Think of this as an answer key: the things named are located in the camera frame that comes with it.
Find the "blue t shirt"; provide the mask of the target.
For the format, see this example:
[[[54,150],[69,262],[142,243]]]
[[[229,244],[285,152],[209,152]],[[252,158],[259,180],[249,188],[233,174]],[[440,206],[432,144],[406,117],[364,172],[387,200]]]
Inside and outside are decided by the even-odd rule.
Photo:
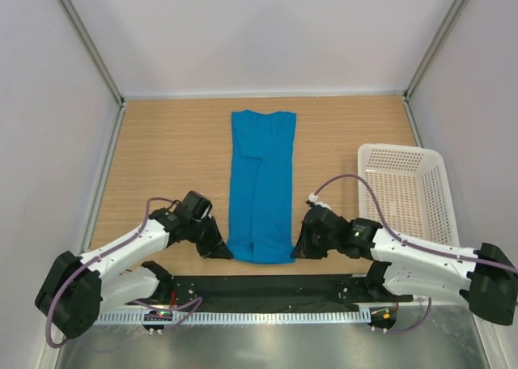
[[[227,245],[239,261],[293,261],[293,112],[231,115],[232,160]]]

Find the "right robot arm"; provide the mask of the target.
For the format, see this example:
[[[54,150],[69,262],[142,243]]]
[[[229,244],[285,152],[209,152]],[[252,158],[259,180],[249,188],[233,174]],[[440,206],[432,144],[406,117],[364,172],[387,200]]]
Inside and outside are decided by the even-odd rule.
[[[517,269],[503,251],[436,244],[394,232],[377,221],[335,214],[310,203],[294,259],[322,259],[335,250],[371,266],[364,290],[375,301],[389,297],[427,297],[465,305],[493,324],[512,325],[517,304]]]

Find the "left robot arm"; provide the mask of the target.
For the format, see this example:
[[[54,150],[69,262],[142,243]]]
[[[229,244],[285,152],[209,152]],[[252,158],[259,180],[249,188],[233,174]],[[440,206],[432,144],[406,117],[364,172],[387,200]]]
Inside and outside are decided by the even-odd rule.
[[[142,222],[118,239],[75,255],[66,251],[54,260],[36,295],[36,308],[45,315],[45,339],[58,329],[65,341],[82,336],[105,312],[127,303],[161,304],[173,295],[174,278],[148,260],[181,241],[194,244],[202,258],[233,259],[219,231],[209,199],[190,191],[178,200],[164,200],[156,210],[146,208]]]

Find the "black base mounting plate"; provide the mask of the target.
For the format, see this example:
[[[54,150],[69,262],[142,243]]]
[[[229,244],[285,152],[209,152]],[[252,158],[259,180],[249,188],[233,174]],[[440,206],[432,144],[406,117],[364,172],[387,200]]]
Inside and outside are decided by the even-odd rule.
[[[184,304],[202,297],[206,306],[243,306],[302,303],[410,302],[410,295],[396,296],[383,287],[369,286],[366,277],[354,274],[175,276],[166,286],[165,299]]]

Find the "white plastic mesh basket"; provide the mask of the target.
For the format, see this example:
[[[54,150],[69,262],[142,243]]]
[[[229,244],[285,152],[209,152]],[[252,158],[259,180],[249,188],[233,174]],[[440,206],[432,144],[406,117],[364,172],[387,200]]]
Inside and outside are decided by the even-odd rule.
[[[437,244],[459,245],[441,154],[416,146],[363,144],[358,149],[357,173],[371,186],[394,231]]]

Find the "aluminium front frame rail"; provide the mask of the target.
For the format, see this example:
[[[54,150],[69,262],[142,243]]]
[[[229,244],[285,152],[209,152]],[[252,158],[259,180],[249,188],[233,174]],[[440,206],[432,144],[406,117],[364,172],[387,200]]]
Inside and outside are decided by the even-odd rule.
[[[414,296],[412,302],[426,305],[428,303],[428,300],[429,300],[428,296]],[[469,307],[469,301],[462,297],[456,297],[456,298],[450,298],[450,299],[432,298],[431,303],[433,306],[461,306],[461,307],[465,307],[465,308]]]

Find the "left rear aluminium post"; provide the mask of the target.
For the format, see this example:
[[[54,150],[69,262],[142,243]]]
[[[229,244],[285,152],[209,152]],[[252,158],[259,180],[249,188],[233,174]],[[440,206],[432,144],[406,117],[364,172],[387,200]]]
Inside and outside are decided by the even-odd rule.
[[[105,86],[110,91],[112,97],[116,101],[117,105],[121,107],[124,102],[124,96],[121,94],[117,84],[115,83],[112,75],[110,74],[108,67],[106,66],[104,59],[102,58],[99,50],[97,49],[95,42],[91,38],[87,27],[81,19],[77,9],[74,6],[72,0],[57,0],[58,4],[64,11],[66,18],[69,20],[71,27],[73,28],[79,41],[82,43],[88,57],[91,59],[94,67],[100,74]]]

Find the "aluminium post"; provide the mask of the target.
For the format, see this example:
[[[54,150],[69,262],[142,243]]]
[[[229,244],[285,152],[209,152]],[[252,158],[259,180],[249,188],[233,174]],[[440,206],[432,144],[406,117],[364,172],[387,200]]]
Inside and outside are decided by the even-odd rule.
[[[112,75],[110,74],[108,67],[106,66],[104,59],[102,58],[99,50],[97,49],[95,42],[91,38],[87,27],[81,19],[77,9],[74,6],[72,0],[57,0],[58,4],[64,11],[66,18],[69,20],[71,27],[73,28],[79,41],[82,43],[88,57],[91,59],[94,67],[100,74],[105,86],[110,91],[112,97],[116,101],[117,105],[121,107],[124,102],[124,96],[121,94],[117,84],[115,83]]]
[[[410,82],[403,93],[405,103],[410,102],[412,95],[416,92],[430,64],[433,62],[437,53],[444,45],[468,2],[469,0],[452,0],[452,2],[449,4],[444,17],[441,19],[430,44],[423,54],[416,71],[412,75],[412,78],[410,79]]]

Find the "right rear aluminium post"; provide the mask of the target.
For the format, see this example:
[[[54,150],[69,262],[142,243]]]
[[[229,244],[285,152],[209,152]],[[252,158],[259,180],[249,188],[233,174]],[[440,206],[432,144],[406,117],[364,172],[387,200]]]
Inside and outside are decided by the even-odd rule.
[[[433,62],[437,53],[444,45],[468,2],[469,0],[452,0],[452,2],[449,4],[444,17],[441,19],[430,44],[423,54],[416,71],[412,75],[412,78],[410,79],[410,82],[403,93],[405,103],[410,102],[412,95],[416,92],[430,64]]]

